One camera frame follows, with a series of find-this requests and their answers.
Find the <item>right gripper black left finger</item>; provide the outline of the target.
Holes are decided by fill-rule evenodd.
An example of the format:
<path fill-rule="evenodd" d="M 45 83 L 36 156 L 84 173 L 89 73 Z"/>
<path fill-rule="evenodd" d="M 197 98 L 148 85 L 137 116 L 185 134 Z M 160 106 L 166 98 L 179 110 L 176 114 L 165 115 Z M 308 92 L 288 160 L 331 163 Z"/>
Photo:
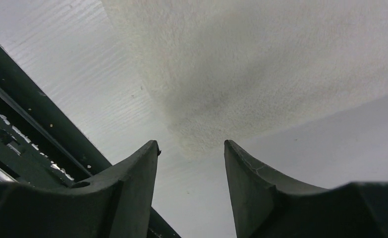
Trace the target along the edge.
<path fill-rule="evenodd" d="M 0 238 L 144 238 L 157 173 L 154 140 L 69 188 L 0 182 Z"/>

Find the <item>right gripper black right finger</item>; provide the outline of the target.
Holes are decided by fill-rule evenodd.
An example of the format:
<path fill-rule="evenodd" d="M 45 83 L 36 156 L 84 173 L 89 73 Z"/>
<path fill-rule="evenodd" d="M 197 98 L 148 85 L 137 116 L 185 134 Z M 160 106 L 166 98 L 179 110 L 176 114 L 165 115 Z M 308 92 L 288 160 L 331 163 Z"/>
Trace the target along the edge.
<path fill-rule="evenodd" d="M 314 186 L 266 165 L 232 140 L 224 160 L 239 238 L 388 238 L 388 182 Z"/>

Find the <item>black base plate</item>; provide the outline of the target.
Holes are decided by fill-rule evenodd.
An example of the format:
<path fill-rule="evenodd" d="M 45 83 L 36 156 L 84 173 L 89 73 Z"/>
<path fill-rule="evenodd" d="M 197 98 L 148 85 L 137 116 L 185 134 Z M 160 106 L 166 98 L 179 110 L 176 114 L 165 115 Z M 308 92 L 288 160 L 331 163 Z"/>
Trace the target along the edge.
<path fill-rule="evenodd" d="M 0 47 L 0 182 L 69 188 L 112 166 Z M 151 207 L 146 238 L 177 236 Z"/>

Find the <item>cream towel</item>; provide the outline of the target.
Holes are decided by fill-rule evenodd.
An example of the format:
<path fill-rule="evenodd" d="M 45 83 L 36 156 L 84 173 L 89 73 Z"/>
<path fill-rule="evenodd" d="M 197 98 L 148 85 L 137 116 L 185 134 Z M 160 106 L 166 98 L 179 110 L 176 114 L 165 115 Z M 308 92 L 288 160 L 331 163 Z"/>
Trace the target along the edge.
<path fill-rule="evenodd" d="M 105 0 L 182 152 L 388 95 L 388 0 Z"/>

